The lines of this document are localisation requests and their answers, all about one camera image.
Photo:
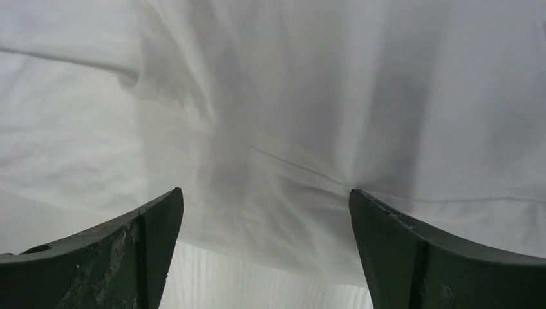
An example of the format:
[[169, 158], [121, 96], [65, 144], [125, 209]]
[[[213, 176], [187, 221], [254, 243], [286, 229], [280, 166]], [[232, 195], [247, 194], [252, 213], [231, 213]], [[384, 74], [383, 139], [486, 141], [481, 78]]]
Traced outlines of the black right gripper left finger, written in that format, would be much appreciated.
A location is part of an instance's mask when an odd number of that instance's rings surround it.
[[158, 308], [184, 213], [175, 188], [66, 238], [1, 255], [2, 308]]

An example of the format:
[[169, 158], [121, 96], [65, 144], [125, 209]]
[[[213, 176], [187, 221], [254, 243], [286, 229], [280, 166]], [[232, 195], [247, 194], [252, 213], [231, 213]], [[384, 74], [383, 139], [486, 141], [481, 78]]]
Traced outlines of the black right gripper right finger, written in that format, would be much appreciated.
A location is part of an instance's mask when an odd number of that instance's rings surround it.
[[488, 247], [366, 192], [349, 209], [375, 308], [544, 308], [545, 260]]

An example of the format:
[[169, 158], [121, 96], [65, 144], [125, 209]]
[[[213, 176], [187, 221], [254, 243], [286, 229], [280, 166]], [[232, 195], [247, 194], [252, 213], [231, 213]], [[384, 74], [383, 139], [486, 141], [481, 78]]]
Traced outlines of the white t shirt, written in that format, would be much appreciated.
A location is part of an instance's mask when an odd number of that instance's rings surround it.
[[545, 255], [544, 1], [2, 1], [1, 188], [361, 285], [348, 195]]

